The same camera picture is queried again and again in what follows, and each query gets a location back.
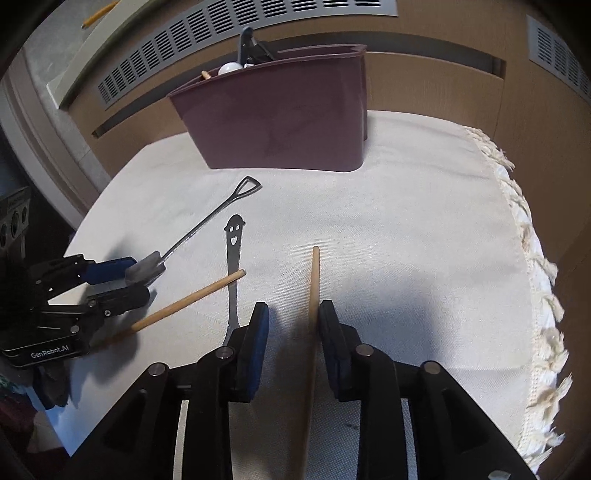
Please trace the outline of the wooden chopstick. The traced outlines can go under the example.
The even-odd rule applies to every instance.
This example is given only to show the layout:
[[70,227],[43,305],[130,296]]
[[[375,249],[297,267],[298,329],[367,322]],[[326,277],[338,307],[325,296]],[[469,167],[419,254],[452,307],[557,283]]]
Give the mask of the wooden chopstick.
[[304,425],[301,433],[301,449],[297,460],[297,479],[304,479],[308,464],[308,445],[311,436],[312,408],[315,402],[315,357],[317,357],[318,305],[320,305],[321,250],[311,250],[311,281],[308,294],[308,323],[305,338],[305,389]]
[[129,336],[136,334],[137,332],[167,318],[171,315],[187,308],[188,306],[197,303],[198,301],[204,299],[205,297],[214,294],[215,292],[222,290],[225,287],[228,287],[230,284],[235,283],[239,279],[242,279],[246,275],[246,271],[241,269],[236,272],[233,272],[207,286],[201,288],[191,294],[169,304],[168,306],[148,315],[147,317],[135,322],[127,329],[118,332],[114,336],[106,339],[100,344],[101,348],[106,348],[112,344],[115,344]]

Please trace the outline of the shovel-handle metal spoon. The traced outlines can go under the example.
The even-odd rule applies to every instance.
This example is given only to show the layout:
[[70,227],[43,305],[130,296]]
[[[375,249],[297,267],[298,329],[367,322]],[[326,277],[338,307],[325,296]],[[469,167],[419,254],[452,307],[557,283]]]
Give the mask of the shovel-handle metal spoon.
[[238,200],[248,198],[250,195],[262,190],[263,185],[252,176],[245,176],[242,181],[238,183],[235,190],[219,204],[211,213],[204,219],[193,226],[190,231],[185,233],[179,240],[177,240],[164,254],[159,251],[153,251],[151,254],[138,261],[136,264],[125,270],[124,279],[127,284],[142,284],[148,286],[158,276],[165,271],[166,260],[175,253],[181,245],[188,242],[197,232],[211,221],[217,214],[228,208]]

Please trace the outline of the white ceramic spoon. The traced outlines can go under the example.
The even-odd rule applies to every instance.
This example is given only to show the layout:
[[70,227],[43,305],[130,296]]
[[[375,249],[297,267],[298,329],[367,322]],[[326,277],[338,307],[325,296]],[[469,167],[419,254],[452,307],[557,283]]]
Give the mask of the white ceramic spoon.
[[231,72],[242,70],[242,68],[243,68],[242,64],[240,64],[238,62],[228,62],[228,63],[225,63],[224,65],[222,65],[218,69],[217,74],[224,75],[224,74],[228,74]]

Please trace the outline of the blue plastic spoon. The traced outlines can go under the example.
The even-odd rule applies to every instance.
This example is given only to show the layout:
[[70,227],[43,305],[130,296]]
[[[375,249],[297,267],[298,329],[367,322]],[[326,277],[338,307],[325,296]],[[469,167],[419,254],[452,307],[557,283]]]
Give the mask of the blue plastic spoon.
[[238,37],[238,63],[245,66],[249,59],[249,48],[252,44],[252,27],[246,26]]

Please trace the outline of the cream fringed tablecloth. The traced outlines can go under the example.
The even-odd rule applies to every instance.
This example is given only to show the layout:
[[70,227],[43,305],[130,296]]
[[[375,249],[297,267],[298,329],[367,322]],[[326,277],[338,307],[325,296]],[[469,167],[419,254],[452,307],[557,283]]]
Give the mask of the cream fringed tablecloth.
[[[481,130],[403,113],[369,118],[356,171],[252,171],[262,190],[217,214],[166,261],[152,310],[223,277],[225,225],[245,221],[238,318],[270,307],[256,398],[230,410],[238,479],[297,479],[304,425],[311,250],[321,295],[394,360],[440,362],[532,468],[554,428],[568,353],[564,311],[513,164]],[[144,147],[110,182],[69,247],[95,261],[167,251],[231,193],[240,170],[205,166],[185,134]],[[352,479],[358,403],[332,397],[318,366],[306,479]]]

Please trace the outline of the maroon plastic utensil holder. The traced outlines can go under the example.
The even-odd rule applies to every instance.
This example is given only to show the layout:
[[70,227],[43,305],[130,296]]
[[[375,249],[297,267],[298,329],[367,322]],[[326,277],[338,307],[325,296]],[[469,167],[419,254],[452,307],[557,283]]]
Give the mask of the maroon plastic utensil holder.
[[211,169],[351,172],[368,137],[366,52],[363,44],[283,50],[168,97]]

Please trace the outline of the long grey vent grille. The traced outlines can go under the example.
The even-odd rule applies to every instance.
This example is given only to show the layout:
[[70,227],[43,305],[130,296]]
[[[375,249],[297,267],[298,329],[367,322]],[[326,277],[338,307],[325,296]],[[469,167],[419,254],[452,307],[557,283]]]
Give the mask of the long grey vent grille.
[[262,29],[346,15],[396,17],[398,5],[394,0],[202,1],[156,28],[117,59],[96,85],[96,92],[108,109],[161,70],[237,36],[246,27]]

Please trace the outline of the small grey vent grille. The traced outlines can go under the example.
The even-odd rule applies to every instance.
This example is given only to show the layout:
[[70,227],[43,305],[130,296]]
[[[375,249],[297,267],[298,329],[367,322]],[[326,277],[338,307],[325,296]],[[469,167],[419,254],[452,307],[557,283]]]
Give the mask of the small grey vent grille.
[[529,60],[568,85],[590,103],[590,79],[567,44],[538,20],[527,16]]

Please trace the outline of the yellow-handled frying pan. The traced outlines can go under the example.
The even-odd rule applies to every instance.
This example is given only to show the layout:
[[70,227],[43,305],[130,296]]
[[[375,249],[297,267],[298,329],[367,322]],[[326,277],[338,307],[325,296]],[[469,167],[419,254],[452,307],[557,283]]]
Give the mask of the yellow-handled frying pan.
[[81,25],[82,30],[86,30],[106,16],[110,11],[112,11],[118,5],[118,1],[113,1],[108,5],[102,7],[100,10],[93,13],[90,17],[85,19]]

